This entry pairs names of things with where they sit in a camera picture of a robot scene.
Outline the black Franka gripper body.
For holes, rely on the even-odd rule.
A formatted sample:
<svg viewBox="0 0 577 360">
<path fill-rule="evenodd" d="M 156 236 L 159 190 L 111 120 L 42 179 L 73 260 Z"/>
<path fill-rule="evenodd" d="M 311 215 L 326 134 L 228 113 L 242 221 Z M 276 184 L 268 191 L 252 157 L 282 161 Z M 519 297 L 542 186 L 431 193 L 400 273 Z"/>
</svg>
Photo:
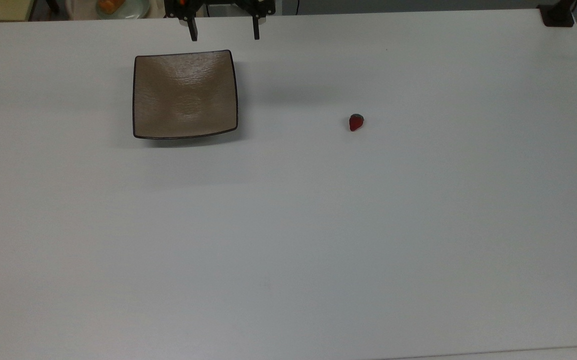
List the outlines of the black Franka gripper body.
<svg viewBox="0 0 577 360">
<path fill-rule="evenodd" d="M 184 21 L 194 19 L 197 13 L 213 6 L 234 6 L 253 18 L 265 18 L 276 13 L 274 0 L 164 0 L 166 16 Z"/>
</svg>

